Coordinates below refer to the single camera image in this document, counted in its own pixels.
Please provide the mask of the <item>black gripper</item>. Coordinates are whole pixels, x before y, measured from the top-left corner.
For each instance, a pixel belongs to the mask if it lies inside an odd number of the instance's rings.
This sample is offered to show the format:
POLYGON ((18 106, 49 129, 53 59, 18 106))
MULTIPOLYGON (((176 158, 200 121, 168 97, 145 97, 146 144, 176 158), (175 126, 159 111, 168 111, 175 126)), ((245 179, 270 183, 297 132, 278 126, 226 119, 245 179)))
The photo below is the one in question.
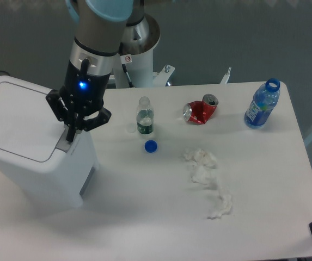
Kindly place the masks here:
POLYGON ((57 120, 68 127, 66 141, 73 142, 76 131, 89 132, 108 123, 112 113, 103 108, 103 96, 109 75, 81 74, 72 62, 68 63, 64 85, 46 95, 47 103, 57 120), (92 119, 84 119, 95 112, 92 119))

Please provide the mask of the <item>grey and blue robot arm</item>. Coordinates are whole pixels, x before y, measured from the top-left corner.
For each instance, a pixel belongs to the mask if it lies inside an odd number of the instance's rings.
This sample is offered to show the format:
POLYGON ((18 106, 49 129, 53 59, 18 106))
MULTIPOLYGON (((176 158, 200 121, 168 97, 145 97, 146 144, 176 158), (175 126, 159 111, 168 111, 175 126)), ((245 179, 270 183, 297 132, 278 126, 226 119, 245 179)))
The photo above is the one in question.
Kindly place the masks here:
POLYGON ((127 26, 144 16, 143 1, 67 1, 78 15, 63 86, 46 100, 67 128, 66 140, 106 124, 103 96, 127 26))

